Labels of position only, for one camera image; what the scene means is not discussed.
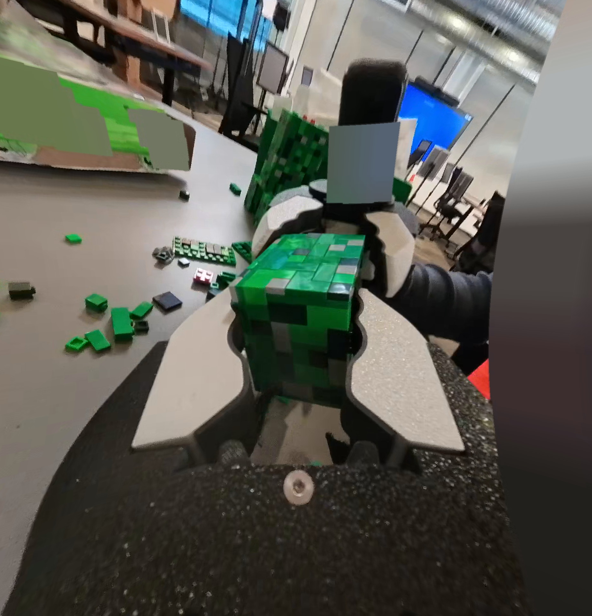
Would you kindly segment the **person's right forearm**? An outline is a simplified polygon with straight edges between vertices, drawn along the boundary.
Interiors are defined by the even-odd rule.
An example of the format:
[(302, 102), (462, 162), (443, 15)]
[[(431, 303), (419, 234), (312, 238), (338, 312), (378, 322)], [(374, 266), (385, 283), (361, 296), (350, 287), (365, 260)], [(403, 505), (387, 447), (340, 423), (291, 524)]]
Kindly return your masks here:
[(451, 359), (469, 376), (489, 358), (492, 282), (493, 273), (414, 264), (394, 297), (395, 309), (424, 336), (457, 343)]

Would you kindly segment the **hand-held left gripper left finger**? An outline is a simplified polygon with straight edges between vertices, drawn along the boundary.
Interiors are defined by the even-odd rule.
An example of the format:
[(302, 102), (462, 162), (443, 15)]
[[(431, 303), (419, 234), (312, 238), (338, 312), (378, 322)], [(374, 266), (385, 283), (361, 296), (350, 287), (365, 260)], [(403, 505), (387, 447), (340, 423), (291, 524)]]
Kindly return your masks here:
[(231, 284), (170, 336), (132, 450), (219, 455), (236, 441), (254, 451), (255, 391), (231, 305), (235, 292)]

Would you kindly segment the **black office chair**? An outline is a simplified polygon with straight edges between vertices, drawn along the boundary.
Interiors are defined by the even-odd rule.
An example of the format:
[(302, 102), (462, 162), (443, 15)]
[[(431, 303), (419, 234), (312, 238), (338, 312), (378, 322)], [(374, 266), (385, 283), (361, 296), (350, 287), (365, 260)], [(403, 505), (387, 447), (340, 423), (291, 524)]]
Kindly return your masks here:
[(446, 242), (446, 250), (451, 237), (474, 212), (480, 212), (479, 225), (475, 234), (454, 252), (446, 252), (452, 261), (451, 271), (461, 273), (493, 273), (495, 253), (499, 238), (502, 215), (506, 197), (495, 191), (483, 203), (465, 199), (465, 193), (473, 178), (461, 168), (454, 171), (446, 191), (434, 204), (435, 212), (429, 221), (420, 226), (419, 232), (430, 230), (430, 239), (438, 238)]

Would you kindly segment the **blue display screen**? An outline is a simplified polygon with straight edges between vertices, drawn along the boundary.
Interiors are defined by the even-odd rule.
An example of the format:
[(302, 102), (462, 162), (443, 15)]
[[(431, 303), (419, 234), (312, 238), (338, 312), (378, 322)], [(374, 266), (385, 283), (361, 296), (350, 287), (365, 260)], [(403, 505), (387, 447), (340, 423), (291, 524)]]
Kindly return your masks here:
[(408, 82), (399, 119), (414, 119), (415, 131), (410, 155), (428, 155), (433, 147), (451, 150), (473, 120), (455, 99), (424, 81)]

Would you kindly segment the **black monitor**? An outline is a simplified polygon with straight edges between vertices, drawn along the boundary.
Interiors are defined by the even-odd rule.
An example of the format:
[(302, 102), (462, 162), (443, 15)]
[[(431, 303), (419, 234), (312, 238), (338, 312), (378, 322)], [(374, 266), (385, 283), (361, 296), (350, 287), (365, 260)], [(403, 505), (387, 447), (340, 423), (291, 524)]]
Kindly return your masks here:
[(272, 42), (267, 42), (260, 62), (256, 85), (277, 96), (284, 86), (289, 55)]

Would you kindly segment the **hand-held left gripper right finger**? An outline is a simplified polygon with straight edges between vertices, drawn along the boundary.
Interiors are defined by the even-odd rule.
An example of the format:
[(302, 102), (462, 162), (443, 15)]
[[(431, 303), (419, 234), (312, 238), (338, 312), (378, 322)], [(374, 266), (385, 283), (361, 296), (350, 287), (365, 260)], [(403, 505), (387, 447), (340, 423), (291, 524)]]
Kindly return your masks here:
[(347, 399), (390, 436), (390, 458), (408, 449), (464, 453), (423, 335), (368, 289), (358, 298), (362, 345), (347, 369)]

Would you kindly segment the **tall green mosaic brick build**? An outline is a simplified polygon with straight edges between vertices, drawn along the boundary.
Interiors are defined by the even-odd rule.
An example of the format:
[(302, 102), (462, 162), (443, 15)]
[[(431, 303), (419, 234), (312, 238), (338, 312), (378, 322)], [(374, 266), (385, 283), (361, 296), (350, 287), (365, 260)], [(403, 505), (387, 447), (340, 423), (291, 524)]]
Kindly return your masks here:
[(279, 193), (325, 179), (329, 131), (283, 109), (265, 123), (244, 209), (257, 227)]

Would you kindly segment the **green toy box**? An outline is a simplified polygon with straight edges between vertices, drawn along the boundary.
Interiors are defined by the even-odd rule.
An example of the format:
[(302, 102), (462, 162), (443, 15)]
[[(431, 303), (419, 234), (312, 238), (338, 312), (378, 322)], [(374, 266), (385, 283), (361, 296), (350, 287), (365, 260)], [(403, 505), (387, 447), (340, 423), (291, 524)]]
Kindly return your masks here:
[(0, 161), (165, 174), (191, 169), (195, 137), (16, 1), (0, 11)]

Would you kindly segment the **loose small green bricks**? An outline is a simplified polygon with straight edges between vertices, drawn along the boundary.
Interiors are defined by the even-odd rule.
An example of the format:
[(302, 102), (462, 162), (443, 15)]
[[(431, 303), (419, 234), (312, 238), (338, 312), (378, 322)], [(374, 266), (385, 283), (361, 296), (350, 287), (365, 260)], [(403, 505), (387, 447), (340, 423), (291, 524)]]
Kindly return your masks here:
[[(197, 264), (176, 256), (162, 264), (152, 252), (178, 235), (244, 239), (234, 186), (244, 182), (0, 175), (0, 365), (84, 349), (104, 354), (154, 332), (155, 313), (182, 312), (201, 297), (192, 282)], [(32, 283), (34, 298), (10, 300), (11, 281)], [(180, 309), (153, 304), (166, 291), (182, 300)]]

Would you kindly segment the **red item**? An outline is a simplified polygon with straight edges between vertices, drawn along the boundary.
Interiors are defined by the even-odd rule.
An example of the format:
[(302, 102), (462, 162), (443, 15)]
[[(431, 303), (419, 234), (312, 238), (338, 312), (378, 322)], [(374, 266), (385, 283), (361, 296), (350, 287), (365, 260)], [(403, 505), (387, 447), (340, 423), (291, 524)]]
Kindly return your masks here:
[(470, 383), (485, 397), (487, 401), (491, 401), (491, 388), (489, 377), (489, 360), (486, 359), (478, 366), (468, 377)]

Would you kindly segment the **green mosaic brick cube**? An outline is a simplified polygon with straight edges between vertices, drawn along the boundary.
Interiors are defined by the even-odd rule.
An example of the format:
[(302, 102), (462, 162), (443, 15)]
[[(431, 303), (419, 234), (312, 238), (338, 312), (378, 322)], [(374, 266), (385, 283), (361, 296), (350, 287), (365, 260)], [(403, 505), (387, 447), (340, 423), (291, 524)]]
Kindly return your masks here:
[(242, 274), (232, 307), (257, 392), (342, 406), (365, 242), (354, 234), (283, 235)]

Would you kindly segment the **wooden office desk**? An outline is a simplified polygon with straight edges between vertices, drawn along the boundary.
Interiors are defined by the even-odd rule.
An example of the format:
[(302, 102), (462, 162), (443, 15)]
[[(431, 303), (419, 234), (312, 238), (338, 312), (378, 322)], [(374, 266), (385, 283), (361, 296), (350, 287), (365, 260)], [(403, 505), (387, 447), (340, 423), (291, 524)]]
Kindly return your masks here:
[(164, 105), (173, 103), (176, 73), (196, 74), (210, 72), (213, 68), (207, 60), (171, 42), (158, 39), (141, 25), (126, 17), (111, 15), (107, 9), (82, 1), (48, 1), (63, 19), (66, 39), (79, 42), (77, 22), (84, 21), (105, 29), (107, 45), (134, 57), (158, 66), (164, 71), (162, 98)]

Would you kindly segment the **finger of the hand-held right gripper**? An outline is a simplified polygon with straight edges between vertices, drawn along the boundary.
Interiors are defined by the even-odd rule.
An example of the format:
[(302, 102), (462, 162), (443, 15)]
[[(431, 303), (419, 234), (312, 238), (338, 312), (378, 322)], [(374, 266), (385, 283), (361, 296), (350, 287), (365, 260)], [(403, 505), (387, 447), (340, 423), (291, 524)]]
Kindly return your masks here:
[(325, 231), (323, 203), (309, 189), (288, 189), (275, 196), (252, 239), (252, 261), (283, 235)]
[(412, 267), (414, 234), (395, 211), (366, 213), (363, 233), (363, 284), (378, 298), (391, 299)]

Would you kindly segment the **grey desk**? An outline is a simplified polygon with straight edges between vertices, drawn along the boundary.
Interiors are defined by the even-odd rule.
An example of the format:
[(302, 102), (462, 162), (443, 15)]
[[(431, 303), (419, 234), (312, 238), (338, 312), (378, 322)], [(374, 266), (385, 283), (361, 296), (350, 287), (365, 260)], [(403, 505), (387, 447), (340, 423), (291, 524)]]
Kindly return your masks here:
[[(196, 126), (176, 176), (0, 162), (12, 178), (204, 174), (246, 183), (254, 155)], [(198, 306), (154, 314), (154, 332), (96, 354), (0, 365), (0, 612), (4, 615), (420, 615), (467, 612), (476, 565), (459, 565), (436, 498), (418, 512), (400, 475), (315, 469), (293, 507), (269, 468), (180, 469), (179, 451), (131, 453), (153, 350)]]

